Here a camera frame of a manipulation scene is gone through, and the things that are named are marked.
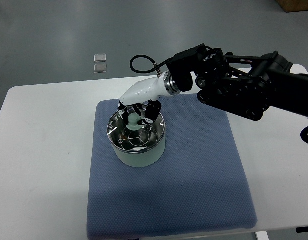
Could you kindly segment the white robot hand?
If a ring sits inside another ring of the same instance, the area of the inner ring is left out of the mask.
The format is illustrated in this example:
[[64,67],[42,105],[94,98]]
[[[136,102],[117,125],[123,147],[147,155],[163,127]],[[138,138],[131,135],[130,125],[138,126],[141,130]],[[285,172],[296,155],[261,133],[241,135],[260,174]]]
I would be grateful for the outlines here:
[[165,71],[159,76],[141,80],[132,85],[119,99],[118,114],[121,117],[124,114],[124,123],[129,123],[128,117],[132,113],[142,116],[142,103],[149,101],[144,117],[137,124],[150,125],[156,121],[161,110],[161,103],[157,99],[161,96],[173,97],[180,92],[170,73]]

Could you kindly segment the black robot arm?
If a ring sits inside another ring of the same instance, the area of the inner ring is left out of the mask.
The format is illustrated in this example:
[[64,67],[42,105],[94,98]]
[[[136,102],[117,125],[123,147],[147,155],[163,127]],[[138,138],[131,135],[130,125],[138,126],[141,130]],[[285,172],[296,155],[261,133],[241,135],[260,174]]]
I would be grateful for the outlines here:
[[119,99],[118,112],[128,120],[128,108],[140,113],[139,125],[153,123],[161,109],[158,98],[199,88],[199,102],[258,121],[275,107],[308,118],[308,74],[291,73],[292,63],[276,51],[263,56],[236,56],[203,44],[163,62],[166,72],[134,84]]

